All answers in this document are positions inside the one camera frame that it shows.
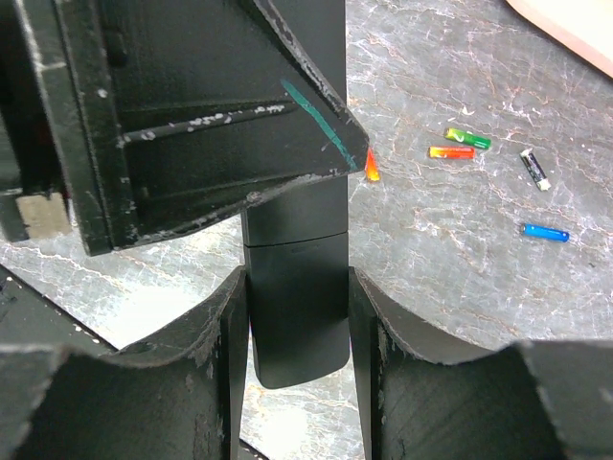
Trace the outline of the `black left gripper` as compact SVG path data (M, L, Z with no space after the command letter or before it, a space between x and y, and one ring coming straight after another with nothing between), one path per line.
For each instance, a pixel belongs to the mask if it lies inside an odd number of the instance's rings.
M1 233L10 242L71 232L66 187L12 1L1 3Z

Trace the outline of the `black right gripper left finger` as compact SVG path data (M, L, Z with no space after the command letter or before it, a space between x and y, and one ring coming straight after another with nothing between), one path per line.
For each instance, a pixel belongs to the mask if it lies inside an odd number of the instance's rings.
M245 274L112 354L1 342L5 459L245 459Z

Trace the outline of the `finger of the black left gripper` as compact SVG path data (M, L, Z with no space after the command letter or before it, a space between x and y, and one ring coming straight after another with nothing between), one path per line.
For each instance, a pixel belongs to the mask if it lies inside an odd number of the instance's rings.
M90 255L360 171L342 1L17 1Z

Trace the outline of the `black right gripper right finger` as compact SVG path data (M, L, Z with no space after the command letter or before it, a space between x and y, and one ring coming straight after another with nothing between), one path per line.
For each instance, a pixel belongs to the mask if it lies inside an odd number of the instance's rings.
M520 340L488 350L349 275L349 324L369 459L608 459L612 345Z

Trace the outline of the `blue battery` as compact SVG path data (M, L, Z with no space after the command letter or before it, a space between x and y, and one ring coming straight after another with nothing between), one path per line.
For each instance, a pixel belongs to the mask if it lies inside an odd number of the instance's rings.
M522 233L527 237L539 238L553 242L568 242L570 239L570 234L567 231L530 223L525 223L522 225Z

